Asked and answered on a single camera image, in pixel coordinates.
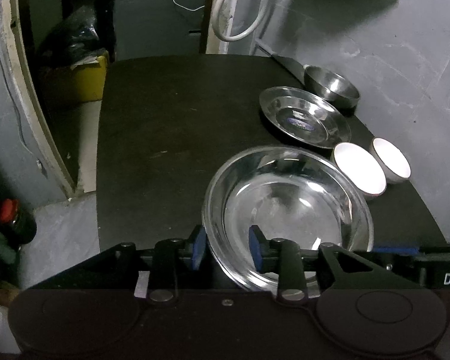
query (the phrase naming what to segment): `metal plate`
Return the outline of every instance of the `metal plate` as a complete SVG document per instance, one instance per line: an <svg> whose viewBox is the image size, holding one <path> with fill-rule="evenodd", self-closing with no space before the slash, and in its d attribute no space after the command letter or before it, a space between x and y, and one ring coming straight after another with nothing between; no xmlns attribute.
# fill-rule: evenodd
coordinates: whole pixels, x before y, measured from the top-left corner
<svg viewBox="0 0 450 360"><path fill-rule="evenodd" d="M277 128L300 142L332 149L349 142L347 121L324 99L297 88L273 87L260 94L260 107Z"/></svg>

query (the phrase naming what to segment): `door frame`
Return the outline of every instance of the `door frame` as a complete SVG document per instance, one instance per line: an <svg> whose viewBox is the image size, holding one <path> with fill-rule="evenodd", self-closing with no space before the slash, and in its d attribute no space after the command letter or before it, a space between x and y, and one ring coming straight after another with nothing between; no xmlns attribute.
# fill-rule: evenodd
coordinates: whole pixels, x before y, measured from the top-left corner
<svg viewBox="0 0 450 360"><path fill-rule="evenodd" d="M22 26L20 25L18 0L0 0L0 8L2 12L2 39L5 45L3 54L5 63L10 69L18 101L23 108L27 123L49 172L53 174L66 197L73 197L77 185L70 176L55 145L28 67Z"/></svg>
<svg viewBox="0 0 450 360"><path fill-rule="evenodd" d="M214 5L217 0L213 0L213 3L210 7L210 11L213 10ZM222 15L220 17L220 27L222 28L225 35L229 36L232 32L233 27L233 19L235 16L235 8L236 8L237 0L225 0L222 7ZM214 33L212 28L212 21L209 20L208 26L208 37L207 37L207 54L227 54L228 53L228 42L223 42L218 39Z"/></svg>

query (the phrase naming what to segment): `concrete floor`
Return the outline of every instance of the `concrete floor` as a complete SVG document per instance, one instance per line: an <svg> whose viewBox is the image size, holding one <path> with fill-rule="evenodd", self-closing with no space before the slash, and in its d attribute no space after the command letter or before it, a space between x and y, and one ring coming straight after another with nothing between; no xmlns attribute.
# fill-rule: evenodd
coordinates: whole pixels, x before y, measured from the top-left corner
<svg viewBox="0 0 450 360"><path fill-rule="evenodd" d="M37 235L20 250L18 280L28 288L100 252L95 193L35 210Z"/></svg>

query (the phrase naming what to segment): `small white bowl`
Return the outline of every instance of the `small white bowl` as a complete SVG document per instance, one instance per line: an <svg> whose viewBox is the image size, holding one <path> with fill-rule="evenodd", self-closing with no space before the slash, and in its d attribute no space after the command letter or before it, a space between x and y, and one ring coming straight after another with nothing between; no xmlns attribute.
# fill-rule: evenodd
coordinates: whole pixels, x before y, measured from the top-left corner
<svg viewBox="0 0 450 360"><path fill-rule="evenodd" d="M410 164L392 143L383 138L374 138L369 151L382 167L390 184L398 184L410 178Z"/></svg>
<svg viewBox="0 0 450 360"><path fill-rule="evenodd" d="M370 200L387 188L385 174L373 156L358 145L342 142L335 146L331 160Z"/></svg>

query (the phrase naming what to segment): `black table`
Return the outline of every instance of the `black table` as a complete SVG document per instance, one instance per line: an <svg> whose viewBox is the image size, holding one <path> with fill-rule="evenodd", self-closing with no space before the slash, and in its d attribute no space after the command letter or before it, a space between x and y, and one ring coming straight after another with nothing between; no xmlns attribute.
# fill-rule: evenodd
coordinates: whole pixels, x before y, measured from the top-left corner
<svg viewBox="0 0 450 360"><path fill-rule="evenodd" d="M186 238L201 223L208 183L228 158L252 146L296 144L259 112L260 92L278 85L300 87L264 57L167 56L113 64L98 137L101 250ZM373 135L355 116L348 121L352 142L368 148ZM369 207L375 246L445 244L410 182L389 185Z"/></svg>

